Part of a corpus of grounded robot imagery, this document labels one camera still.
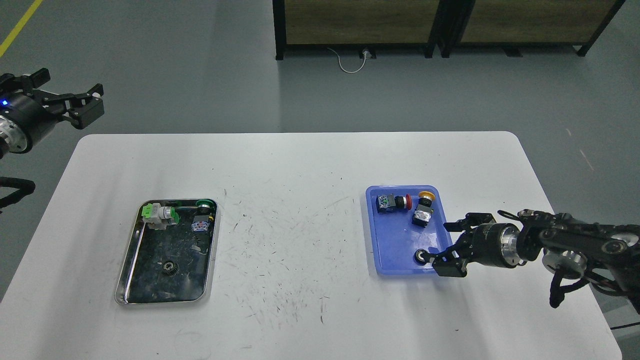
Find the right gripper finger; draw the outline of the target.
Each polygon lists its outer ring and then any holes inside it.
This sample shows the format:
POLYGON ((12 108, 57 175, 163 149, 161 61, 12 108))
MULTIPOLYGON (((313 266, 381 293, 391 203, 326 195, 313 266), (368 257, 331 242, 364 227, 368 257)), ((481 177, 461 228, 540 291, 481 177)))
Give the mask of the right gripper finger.
POLYGON ((464 218, 453 222, 444 223, 444 228, 449 233, 463 233, 483 224, 494 224, 496 220, 493 214, 485 212, 469 212, 464 218))
POLYGON ((473 262, 473 250, 471 235, 460 235, 454 244, 441 252, 424 250, 423 259, 440 277, 464 278, 467 265, 473 262))

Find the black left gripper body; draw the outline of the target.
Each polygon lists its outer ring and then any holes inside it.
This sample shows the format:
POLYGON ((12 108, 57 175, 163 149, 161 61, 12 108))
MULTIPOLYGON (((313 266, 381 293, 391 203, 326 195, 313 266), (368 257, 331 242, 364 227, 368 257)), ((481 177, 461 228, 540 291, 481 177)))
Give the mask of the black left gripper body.
POLYGON ((57 125, 57 116, 22 93, 1 97, 1 153, 25 154, 57 125))

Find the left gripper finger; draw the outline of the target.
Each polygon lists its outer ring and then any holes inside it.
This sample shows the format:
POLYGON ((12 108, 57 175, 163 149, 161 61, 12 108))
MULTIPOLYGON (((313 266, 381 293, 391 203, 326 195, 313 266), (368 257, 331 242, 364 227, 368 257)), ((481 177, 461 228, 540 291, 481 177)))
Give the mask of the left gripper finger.
POLYGON ((3 73, 0 75, 0 96, 7 98, 13 94, 23 94, 27 97, 51 98, 50 92, 39 89, 50 80, 47 68, 41 68, 32 74, 3 73))
POLYGON ((84 130, 105 114, 103 84, 97 83, 82 93, 54 95, 47 93, 43 107, 54 117, 55 123, 69 122, 75 129, 84 130))

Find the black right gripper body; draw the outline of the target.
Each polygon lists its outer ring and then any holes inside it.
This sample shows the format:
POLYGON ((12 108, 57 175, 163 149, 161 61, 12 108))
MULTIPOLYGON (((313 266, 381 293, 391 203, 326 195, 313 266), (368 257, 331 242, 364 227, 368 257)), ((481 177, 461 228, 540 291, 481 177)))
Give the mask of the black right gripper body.
POLYGON ((511 223, 487 223, 473 228, 468 262, 505 269, 518 267, 523 262, 517 250, 520 234, 511 223))

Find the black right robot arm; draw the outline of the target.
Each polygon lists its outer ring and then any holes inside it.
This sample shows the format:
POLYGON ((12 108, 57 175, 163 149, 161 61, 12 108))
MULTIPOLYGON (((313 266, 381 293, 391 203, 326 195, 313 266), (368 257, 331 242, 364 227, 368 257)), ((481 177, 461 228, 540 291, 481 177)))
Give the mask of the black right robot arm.
POLYGON ((414 251, 418 265, 430 265, 438 276, 464 278, 469 264, 514 269, 541 257, 552 273, 549 303, 558 308, 566 295, 592 286, 610 297, 640 303, 639 226, 585 222, 571 214, 523 209, 498 210, 507 223, 484 212, 443 224, 457 241, 437 253, 414 251))

